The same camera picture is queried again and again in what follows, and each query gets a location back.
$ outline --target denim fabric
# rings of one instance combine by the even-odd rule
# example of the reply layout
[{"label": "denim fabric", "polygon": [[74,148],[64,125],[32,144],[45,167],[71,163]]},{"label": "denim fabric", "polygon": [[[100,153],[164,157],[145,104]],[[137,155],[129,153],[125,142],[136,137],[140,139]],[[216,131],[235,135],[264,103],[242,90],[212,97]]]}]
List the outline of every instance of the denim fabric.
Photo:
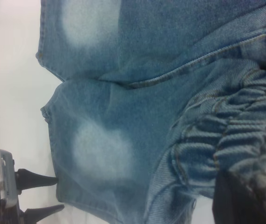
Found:
[{"label": "denim fabric", "polygon": [[265,169],[265,0],[42,0],[36,57],[61,202],[190,223],[219,170]]}]

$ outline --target faded bleach spot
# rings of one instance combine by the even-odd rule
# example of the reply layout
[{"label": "faded bleach spot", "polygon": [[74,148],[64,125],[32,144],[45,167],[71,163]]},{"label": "faded bleach spot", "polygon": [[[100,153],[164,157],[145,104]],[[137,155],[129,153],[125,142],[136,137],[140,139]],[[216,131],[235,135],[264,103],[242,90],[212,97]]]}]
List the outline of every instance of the faded bleach spot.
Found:
[{"label": "faded bleach spot", "polygon": [[75,165],[97,180],[128,177],[131,173],[131,143],[120,130],[107,130],[93,121],[78,129],[73,143]]},{"label": "faded bleach spot", "polygon": [[66,0],[62,25],[74,46],[94,46],[117,35],[121,0]]}]

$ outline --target black object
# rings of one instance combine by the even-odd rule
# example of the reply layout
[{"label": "black object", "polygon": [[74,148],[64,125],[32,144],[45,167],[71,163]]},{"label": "black object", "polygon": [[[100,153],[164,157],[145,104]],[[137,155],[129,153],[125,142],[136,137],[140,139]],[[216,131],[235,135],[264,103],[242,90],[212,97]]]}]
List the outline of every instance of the black object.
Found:
[{"label": "black object", "polygon": [[27,209],[21,214],[21,218],[23,218],[25,224],[35,224],[47,216],[62,211],[63,209],[64,205],[56,205],[43,209]]},{"label": "black object", "polygon": [[32,173],[26,169],[19,169],[15,173],[16,188],[20,191],[39,188],[45,186],[52,186],[58,183],[58,178],[42,176]]},{"label": "black object", "polygon": [[[25,169],[19,169],[15,172],[15,179],[17,189],[19,191],[29,188],[51,186],[58,182],[55,177],[46,177],[31,173]],[[4,183],[0,183],[0,189],[3,188]],[[61,211],[64,205],[56,205],[41,209],[27,209],[22,212],[19,203],[11,208],[6,208],[5,200],[0,197],[0,223],[1,224],[35,224],[36,222]]]},{"label": "black object", "polygon": [[215,224],[266,224],[266,210],[251,188],[224,171],[216,179],[213,214]]}]

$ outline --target white table surface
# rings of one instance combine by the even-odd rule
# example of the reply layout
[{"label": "white table surface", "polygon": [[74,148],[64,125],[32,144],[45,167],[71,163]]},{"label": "white table surface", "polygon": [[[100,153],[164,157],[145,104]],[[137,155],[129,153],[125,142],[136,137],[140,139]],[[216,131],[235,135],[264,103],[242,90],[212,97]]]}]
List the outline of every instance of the white table surface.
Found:
[{"label": "white table surface", "polygon": [[[15,169],[54,175],[47,123],[40,108],[61,83],[36,58],[40,0],[0,0],[0,148],[13,154]],[[58,204],[56,187],[23,191],[21,209]],[[197,202],[192,223],[213,223],[212,201]],[[66,206],[43,224],[102,224],[100,219]]]}]

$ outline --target clip jaw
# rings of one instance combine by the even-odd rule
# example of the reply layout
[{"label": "clip jaw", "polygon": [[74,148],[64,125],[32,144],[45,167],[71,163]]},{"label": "clip jaw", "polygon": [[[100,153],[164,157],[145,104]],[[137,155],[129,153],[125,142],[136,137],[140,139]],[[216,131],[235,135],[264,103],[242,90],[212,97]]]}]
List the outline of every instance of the clip jaw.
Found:
[{"label": "clip jaw", "polygon": [[18,195],[22,190],[51,186],[58,183],[55,177],[34,174],[25,169],[14,172],[12,155],[0,150],[0,222],[14,224],[35,224],[36,222],[61,211],[64,205],[41,209],[19,208]]}]

